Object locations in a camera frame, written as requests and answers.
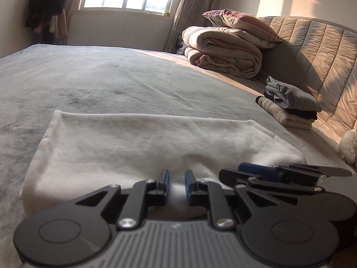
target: silver bolt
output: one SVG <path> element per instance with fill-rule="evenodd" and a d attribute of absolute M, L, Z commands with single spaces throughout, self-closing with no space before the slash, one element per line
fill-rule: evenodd
<path fill-rule="evenodd" d="M 216 224 L 220 228 L 230 228 L 234 225 L 234 221 L 229 218 L 222 218 L 222 219 L 218 219 Z"/>
<path fill-rule="evenodd" d="M 132 228 L 136 225 L 136 220 L 132 218 L 124 218 L 119 221 L 119 225 L 122 228 Z"/>

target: white plush toy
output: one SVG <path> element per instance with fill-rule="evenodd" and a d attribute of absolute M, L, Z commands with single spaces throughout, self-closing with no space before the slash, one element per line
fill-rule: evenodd
<path fill-rule="evenodd" d="M 354 164 L 357 169 L 357 131 L 351 130 L 347 131 L 342 137 L 340 144 L 338 146 L 338 153 L 340 158 L 347 164 Z"/>

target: black coat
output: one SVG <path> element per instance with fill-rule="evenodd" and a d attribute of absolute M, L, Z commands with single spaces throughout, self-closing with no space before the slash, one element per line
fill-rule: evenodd
<path fill-rule="evenodd" d="M 26 20 L 26 26 L 35 29 L 41 22 L 42 17 L 44 21 L 49 22 L 52 15 L 59 15 L 62 13 L 66 0 L 30 0 L 30 13 Z"/>

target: bed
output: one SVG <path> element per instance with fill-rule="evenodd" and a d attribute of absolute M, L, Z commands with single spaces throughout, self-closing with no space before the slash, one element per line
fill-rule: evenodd
<path fill-rule="evenodd" d="M 281 126 L 255 103 L 257 81 L 192 66 L 183 56 L 115 47 L 38 44 L 0 59 L 0 267 L 19 267 L 12 233 L 18 198 L 53 112 L 149 113 L 255 120 L 309 164 L 350 169 L 318 135 Z"/>

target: stack of folded clothes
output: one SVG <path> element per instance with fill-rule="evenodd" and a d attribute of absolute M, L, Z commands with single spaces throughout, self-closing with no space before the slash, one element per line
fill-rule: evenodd
<path fill-rule="evenodd" d="M 315 97 L 301 89 L 267 78 L 264 96 L 256 98 L 256 103 L 271 114 L 281 125 L 310 130 L 312 123 L 321 112 L 321 105 Z"/>

